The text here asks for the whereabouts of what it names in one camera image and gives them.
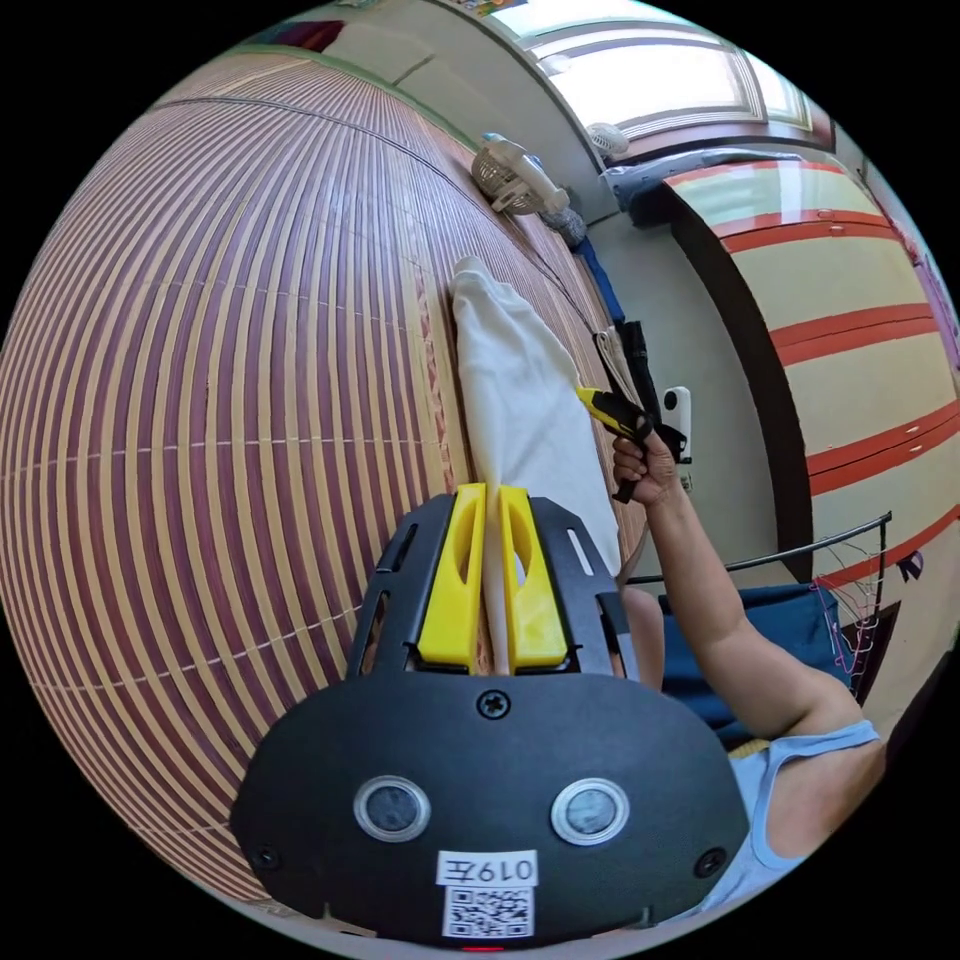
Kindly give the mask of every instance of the person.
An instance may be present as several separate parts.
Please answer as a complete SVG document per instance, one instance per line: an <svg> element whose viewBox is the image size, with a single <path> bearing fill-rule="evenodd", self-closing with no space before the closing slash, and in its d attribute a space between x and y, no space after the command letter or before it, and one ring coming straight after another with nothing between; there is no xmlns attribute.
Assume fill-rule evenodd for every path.
<svg viewBox="0 0 960 960"><path fill-rule="evenodd" d="M859 806L885 768L885 745L842 682L801 663L751 625L654 432L645 450L614 442L614 478L636 481L664 587L704 679L769 746L731 759L750 832L707 898L687 917L758 892L813 853ZM664 624L656 598L622 590L640 679L659 690Z"/></svg>

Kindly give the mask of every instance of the black plastic mount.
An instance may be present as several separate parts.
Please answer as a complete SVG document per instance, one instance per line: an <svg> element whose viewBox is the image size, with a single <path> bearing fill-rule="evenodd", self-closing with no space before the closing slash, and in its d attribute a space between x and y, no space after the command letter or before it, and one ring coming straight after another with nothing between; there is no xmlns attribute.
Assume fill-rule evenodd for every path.
<svg viewBox="0 0 960 960"><path fill-rule="evenodd" d="M260 743L230 816L257 879L308 917L446 948L542 946L695 906L746 837L740 791L706 724L630 682L637 666L616 584L578 517L530 501L570 652L558 674L416 669L454 502L435 497L400 524L360 611L349 682L309 696ZM626 680L614 676L611 653ZM403 842L378 839L357 812L381 778L420 797L419 832ZM556 804L597 780L619 791L622 823L609 839L578 845L558 828ZM388 820L412 802L389 789ZM480 856L490 870L503 870L511 851L532 851L538 882L520 897L523 923L489 915L497 897L517 914L516 890L503 899L503 884L488 889L486 907L474 909L475 888L438 883L443 851ZM451 896L464 898L452 925Z"/></svg>

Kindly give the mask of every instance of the label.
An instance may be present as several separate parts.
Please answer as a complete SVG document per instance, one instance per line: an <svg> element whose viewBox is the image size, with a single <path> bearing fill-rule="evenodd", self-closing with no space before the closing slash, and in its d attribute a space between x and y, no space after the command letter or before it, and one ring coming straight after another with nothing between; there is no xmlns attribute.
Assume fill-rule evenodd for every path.
<svg viewBox="0 0 960 960"><path fill-rule="evenodd" d="M445 888L443 936L467 940L533 936L537 883L536 850L441 850L437 884Z"/></svg>
<svg viewBox="0 0 960 960"><path fill-rule="evenodd" d="M461 853L441 850L437 855L437 885L441 887L535 887L537 851Z"/></svg>

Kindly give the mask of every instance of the white towel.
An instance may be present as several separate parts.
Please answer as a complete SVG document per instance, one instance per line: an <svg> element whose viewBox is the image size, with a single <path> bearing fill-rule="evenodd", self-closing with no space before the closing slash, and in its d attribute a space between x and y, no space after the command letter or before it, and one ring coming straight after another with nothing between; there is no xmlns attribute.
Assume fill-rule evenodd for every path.
<svg viewBox="0 0 960 960"><path fill-rule="evenodd" d="M612 575L620 568L618 527L570 354L476 257L457 264L452 294L467 433L478 479L488 486L484 601L494 669L504 674L500 486L524 487L579 516Z"/></svg>

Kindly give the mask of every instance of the screw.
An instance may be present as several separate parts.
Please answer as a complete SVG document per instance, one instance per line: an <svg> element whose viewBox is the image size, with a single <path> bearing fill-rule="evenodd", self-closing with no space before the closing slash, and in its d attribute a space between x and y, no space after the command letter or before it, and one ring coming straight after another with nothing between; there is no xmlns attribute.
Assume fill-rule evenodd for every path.
<svg viewBox="0 0 960 960"><path fill-rule="evenodd" d="M253 865L258 870L276 870L280 866L280 857L271 847L261 847L253 855Z"/></svg>
<svg viewBox="0 0 960 960"><path fill-rule="evenodd" d="M510 712L510 698L500 690L488 690L480 694L477 700L477 709L481 717L488 720L499 720Z"/></svg>
<svg viewBox="0 0 960 960"><path fill-rule="evenodd" d="M701 880L712 877L727 862L727 851L723 847L708 850L693 868L694 875Z"/></svg>

